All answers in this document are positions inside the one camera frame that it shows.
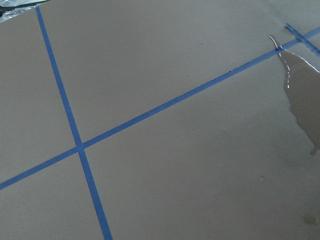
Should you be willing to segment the crumpled clear plastic bag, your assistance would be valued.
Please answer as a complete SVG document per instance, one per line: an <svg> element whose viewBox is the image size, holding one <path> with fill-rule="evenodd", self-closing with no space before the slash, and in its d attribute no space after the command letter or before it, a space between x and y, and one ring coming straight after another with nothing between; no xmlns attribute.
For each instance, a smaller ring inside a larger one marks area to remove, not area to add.
<svg viewBox="0 0 320 240"><path fill-rule="evenodd" d="M0 0L0 22L15 18L49 2L48 0Z"/></svg>

